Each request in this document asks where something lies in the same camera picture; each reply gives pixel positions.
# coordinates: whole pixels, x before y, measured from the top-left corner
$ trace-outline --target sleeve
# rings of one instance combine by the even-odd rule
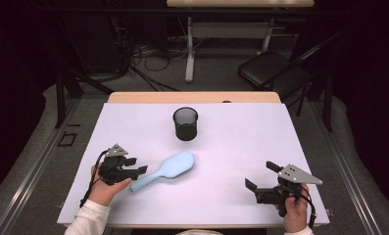
[[[111,208],[96,204],[90,200],[81,207],[65,235],[100,235],[105,230]]]
[[[296,232],[296,233],[285,232],[285,235],[314,235],[314,233],[313,233],[313,229],[311,229],[309,226],[307,226],[301,232]]]

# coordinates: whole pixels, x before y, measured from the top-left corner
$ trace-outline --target black chair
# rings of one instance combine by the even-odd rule
[[[287,106],[289,108],[300,101],[297,112],[297,116],[299,116],[308,86],[326,72],[326,70],[309,72],[301,68],[300,65],[321,49],[332,44],[340,36],[341,32],[334,34],[293,61],[287,60],[277,52],[266,51],[240,65],[237,73],[255,87],[255,90],[275,91],[282,102],[302,89],[301,96]]]

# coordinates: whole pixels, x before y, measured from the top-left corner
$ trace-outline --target dark background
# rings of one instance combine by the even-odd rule
[[[83,2],[104,6],[97,0]],[[166,7],[165,3],[126,2],[135,4],[132,7]],[[347,106],[360,158],[389,199],[389,1],[317,0],[316,7],[351,10],[352,16],[345,21],[308,19],[294,54],[344,29],[338,49],[318,59],[334,63],[334,95]],[[170,19],[152,19],[141,17],[135,22],[159,32],[143,30],[146,26],[136,26],[133,32],[166,49],[164,35],[170,30]],[[69,17],[61,23],[38,19],[23,1],[0,1],[0,183],[39,122],[45,106],[42,92],[55,84],[60,72],[58,56],[78,70],[123,69],[110,23],[107,17]],[[45,35],[50,35],[51,42]]]

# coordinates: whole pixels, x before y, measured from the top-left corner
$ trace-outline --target hand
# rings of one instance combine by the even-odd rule
[[[99,175],[100,165],[101,164],[99,164],[96,169],[96,175],[94,178],[95,183],[91,188],[91,192],[88,199],[93,201],[94,203],[107,207],[109,203],[114,199],[115,195],[117,195],[121,190],[129,186],[132,180],[128,178],[112,186],[109,186],[100,179],[100,175]]]
[[[307,184],[301,184],[303,188],[301,194],[308,197],[309,189]],[[290,233],[300,232],[307,227],[307,207],[308,202],[305,199],[289,197],[285,200],[286,215],[283,217],[285,230]]]

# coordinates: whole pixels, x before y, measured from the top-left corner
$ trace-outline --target white table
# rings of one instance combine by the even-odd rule
[[[312,7],[314,0],[168,0],[167,5],[175,8],[303,8]],[[192,18],[188,17],[185,81],[192,82],[194,76],[193,37],[263,38],[261,52],[265,52],[269,45],[273,21],[274,19],[267,23],[193,23]]]
[[[90,180],[91,166],[102,151],[119,143],[129,151],[128,157],[137,158],[130,168],[147,165],[147,173],[156,171],[162,160],[180,151],[191,152],[195,165],[178,178],[160,178],[135,193],[128,188],[120,192],[111,203],[107,226],[282,226],[274,207],[256,204],[254,193],[245,187],[245,178],[261,188],[277,184],[277,174],[265,167],[266,161],[293,164],[311,172],[288,112],[275,93],[126,93],[114,93],[105,104],[58,223],[73,222]],[[239,103],[221,103],[224,100]],[[172,122],[173,112],[184,106],[199,114],[198,135],[189,142],[175,137]],[[329,223],[314,185],[310,185],[310,192],[318,215],[316,225]]]

